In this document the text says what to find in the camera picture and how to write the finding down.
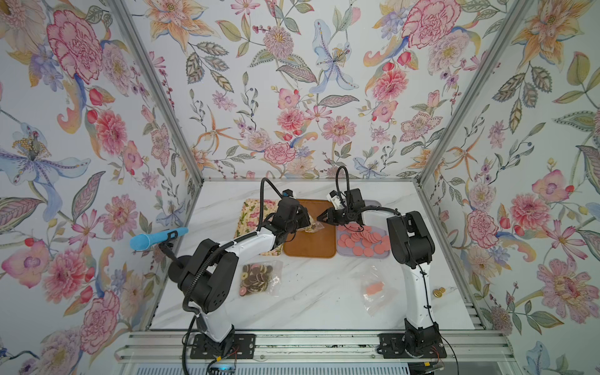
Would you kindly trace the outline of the bag of pink cookies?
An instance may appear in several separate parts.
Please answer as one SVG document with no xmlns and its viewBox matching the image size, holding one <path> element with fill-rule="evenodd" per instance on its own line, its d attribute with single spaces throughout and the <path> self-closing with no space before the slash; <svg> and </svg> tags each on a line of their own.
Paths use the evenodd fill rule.
<svg viewBox="0 0 600 375">
<path fill-rule="evenodd" d="M 371 317 L 389 304 L 392 297 L 391 289 L 375 266 L 368 266 L 361 275 L 360 295 L 363 307 Z"/>
</svg>

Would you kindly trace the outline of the bag of cream cookies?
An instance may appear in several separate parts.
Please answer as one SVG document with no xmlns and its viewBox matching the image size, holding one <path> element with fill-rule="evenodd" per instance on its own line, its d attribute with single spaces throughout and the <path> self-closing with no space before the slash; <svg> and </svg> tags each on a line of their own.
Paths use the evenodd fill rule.
<svg viewBox="0 0 600 375">
<path fill-rule="evenodd" d="M 309 226 L 302 228 L 301 231 L 304 231 L 308 234 L 315 234 L 319 231 L 322 231 L 323 229 L 324 226 L 322 223 L 320 223 L 317 220 L 314 220 L 312 216 L 309 216 Z"/>
</svg>

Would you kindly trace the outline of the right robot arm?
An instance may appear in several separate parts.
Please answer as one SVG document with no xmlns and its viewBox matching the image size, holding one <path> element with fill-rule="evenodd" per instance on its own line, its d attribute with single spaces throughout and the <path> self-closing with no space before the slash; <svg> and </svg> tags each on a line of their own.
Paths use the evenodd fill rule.
<svg viewBox="0 0 600 375">
<path fill-rule="evenodd" d="M 332 191 L 327 200 L 333 205 L 317 217 L 321 223 L 348 226 L 357 223 L 386 228 L 391 253 L 401 265 L 407 308 L 402 335 L 402 351 L 421 358 L 442 344 L 431 305 L 430 268 L 435 245 L 420 212 L 401 213 L 384 206 L 366 205 L 359 189 L 345 194 Z"/>
</svg>

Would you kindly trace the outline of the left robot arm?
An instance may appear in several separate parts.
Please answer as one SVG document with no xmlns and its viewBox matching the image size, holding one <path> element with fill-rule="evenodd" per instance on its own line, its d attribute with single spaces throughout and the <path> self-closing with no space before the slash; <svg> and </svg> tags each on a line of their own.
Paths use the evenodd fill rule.
<svg viewBox="0 0 600 375">
<path fill-rule="evenodd" d="M 198 330 L 213 342 L 226 342 L 234 325 L 222 305 L 238 265 L 284 244 L 289 235 L 309 225 L 308 209 L 298 200 L 284 197 L 273 216 L 255 231 L 223 244 L 206 239 L 193 255 L 175 259 L 168 277 L 184 294 L 182 309 L 194 314 Z"/>
</svg>

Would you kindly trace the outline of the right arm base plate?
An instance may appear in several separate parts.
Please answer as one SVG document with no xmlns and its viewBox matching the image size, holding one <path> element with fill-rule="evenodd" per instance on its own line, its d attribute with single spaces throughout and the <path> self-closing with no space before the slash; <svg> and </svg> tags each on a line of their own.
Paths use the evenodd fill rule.
<svg viewBox="0 0 600 375">
<path fill-rule="evenodd" d="M 405 333 L 379 334 L 377 353 L 385 359 L 446 359 L 447 351 L 439 334 L 426 337 L 423 341 Z"/>
</svg>

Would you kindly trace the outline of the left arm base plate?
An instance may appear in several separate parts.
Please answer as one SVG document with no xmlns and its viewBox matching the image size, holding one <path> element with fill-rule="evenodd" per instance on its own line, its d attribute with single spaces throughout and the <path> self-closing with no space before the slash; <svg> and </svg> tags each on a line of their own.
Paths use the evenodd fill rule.
<svg viewBox="0 0 600 375">
<path fill-rule="evenodd" d="M 190 359 L 253 359 L 256 349 L 255 334 L 233 334 L 222 342 L 215 342 L 206 334 L 197 334 L 190 345 Z"/>
</svg>

